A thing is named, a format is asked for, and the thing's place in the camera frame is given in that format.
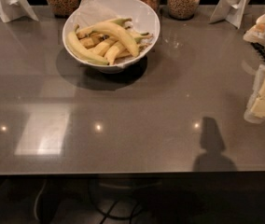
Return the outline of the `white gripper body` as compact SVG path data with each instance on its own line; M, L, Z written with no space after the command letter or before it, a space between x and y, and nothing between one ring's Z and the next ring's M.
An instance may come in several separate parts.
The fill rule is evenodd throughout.
M258 97L261 97L258 92L263 84L263 81L265 79L265 65L261 65L259 67L259 69L257 70L256 72L256 75L255 75L255 80L254 80L254 84L253 84L253 93L251 94L249 100L248 100L248 103L246 105L246 110L244 112L244 119L248 122L251 122L251 123L256 123L256 124L260 124L262 123L263 121L265 121L265 119L260 119L258 117L255 117L253 115L253 113L250 111L253 103L255 102L255 100L258 98Z

